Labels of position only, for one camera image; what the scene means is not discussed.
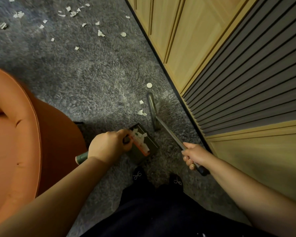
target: gray carpet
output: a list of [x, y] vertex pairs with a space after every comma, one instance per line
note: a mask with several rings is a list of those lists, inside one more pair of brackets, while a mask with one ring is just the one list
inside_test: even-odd
[[[73, 18], [65, 9], [76, 10], [85, 3], [91, 6], [81, 8]], [[66, 17], [60, 17], [59, 10]], [[25, 15], [13, 18], [16, 11]], [[159, 186], [170, 172], [177, 173], [186, 194], [206, 209], [247, 222], [212, 176], [202, 177], [187, 168], [180, 148], [165, 130], [153, 132], [146, 101], [148, 82], [153, 84], [150, 90], [164, 122], [181, 139], [200, 143], [124, 0], [0, 0], [2, 22], [8, 28], [0, 30], [0, 68], [72, 120], [84, 121], [81, 131], [87, 144], [101, 132], [139, 122], [161, 147], [144, 164], [152, 183]], [[105, 37], [98, 36], [99, 29]], [[141, 107], [147, 116], [137, 114]], [[69, 236], [79, 236], [115, 211], [134, 167], [123, 156], [111, 168], [86, 201]]]

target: orange upholstered chair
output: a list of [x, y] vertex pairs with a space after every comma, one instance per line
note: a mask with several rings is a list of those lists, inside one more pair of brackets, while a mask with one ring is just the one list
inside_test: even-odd
[[0, 223], [71, 172], [79, 128], [0, 69]]

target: paper scrap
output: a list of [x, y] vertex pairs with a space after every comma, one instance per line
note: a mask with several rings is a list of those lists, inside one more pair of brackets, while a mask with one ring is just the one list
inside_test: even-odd
[[75, 15], [77, 15], [77, 13], [76, 12], [71, 12], [71, 17], [74, 17]]
[[98, 30], [98, 36], [104, 37], [105, 35], [100, 30]]
[[7, 27], [8, 27], [8, 25], [5, 22], [1, 23], [1, 25], [0, 25], [0, 29], [2, 29], [2, 30], [6, 29]]
[[22, 18], [23, 16], [24, 16], [24, 12], [19, 11], [19, 12], [18, 12], [18, 17], [19, 17], [19, 18]]
[[138, 111], [137, 114], [141, 115], [141, 116], [146, 116], [147, 115], [147, 113], [143, 113], [143, 110]]

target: slatted panel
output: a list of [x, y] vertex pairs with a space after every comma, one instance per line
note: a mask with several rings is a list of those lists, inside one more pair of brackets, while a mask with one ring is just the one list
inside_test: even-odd
[[206, 135], [296, 119], [296, 0], [258, 0], [183, 98]]

